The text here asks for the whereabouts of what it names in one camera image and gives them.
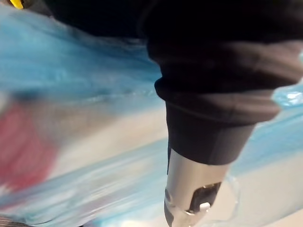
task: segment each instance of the black fabric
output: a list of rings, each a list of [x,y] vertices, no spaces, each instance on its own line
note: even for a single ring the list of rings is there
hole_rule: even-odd
[[[44,0],[54,17],[97,36],[137,37],[129,0]]]
[[[254,125],[279,112],[273,90],[303,75],[302,0],[45,1],[93,35],[145,35],[169,146],[194,161],[234,161]]]
[[[35,0],[34,3],[30,5],[27,9],[39,14],[43,14],[45,16],[52,15],[42,0]]]

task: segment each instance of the black sleeve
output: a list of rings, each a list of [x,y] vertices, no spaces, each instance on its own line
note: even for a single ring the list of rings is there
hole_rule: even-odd
[[[303,75],[300,0],[162,0],[143,18],[161,68],[169,145],[194,161],[234,161],[278,106],[273,90]]]

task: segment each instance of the transparent plastic sheet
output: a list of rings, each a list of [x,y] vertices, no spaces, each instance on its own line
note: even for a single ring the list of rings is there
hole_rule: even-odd
[[[13,165],[15,175],[1,179],[0,214],[43,227],[93,219],[88,225],[165,227],[167,134],[153,88],[158,77],[137,40],[96,39],[0,6],[1,116],[13,110],[30,122],[16,124],[12,135],[26,129],[42,144],[35,154],[52,157],[39,181],[33,176],[43,159]],[[201,226],[260,227],[303,207],[302,92],[302,84],[275,92],[283,111],[256,128]],[[22,179],[21,170],[31,184],[8,187],[5,180]]]

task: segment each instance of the metal nozzle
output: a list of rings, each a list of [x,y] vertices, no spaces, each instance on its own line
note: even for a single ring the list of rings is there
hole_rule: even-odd
[[[196,225],[213,205],[228,167],[194,162],[171,150],[164,205],[168,225]]]

